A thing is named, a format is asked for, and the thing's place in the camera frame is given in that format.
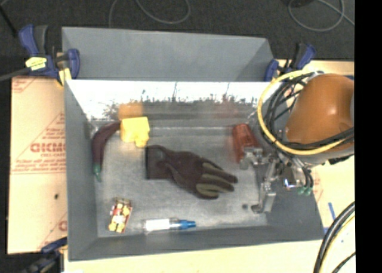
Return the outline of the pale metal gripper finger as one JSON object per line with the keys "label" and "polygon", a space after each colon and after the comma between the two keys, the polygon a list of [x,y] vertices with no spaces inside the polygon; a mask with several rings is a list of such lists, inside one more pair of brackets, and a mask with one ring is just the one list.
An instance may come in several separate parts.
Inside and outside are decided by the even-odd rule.
{"label": "pale metal gripper finger", "polygon": [[260,185],[259,201],[256,205],[252,205],[254,213],[270,213],[276,198],[276,192],[272,189],[270,182],[263,182]]}
{"label": "pale metal gripper finger", "polygon": [[262,148],[244,147],[243,157],[239,160],[239,168],[247,170],[250,166],[255,167],[266,163]]}

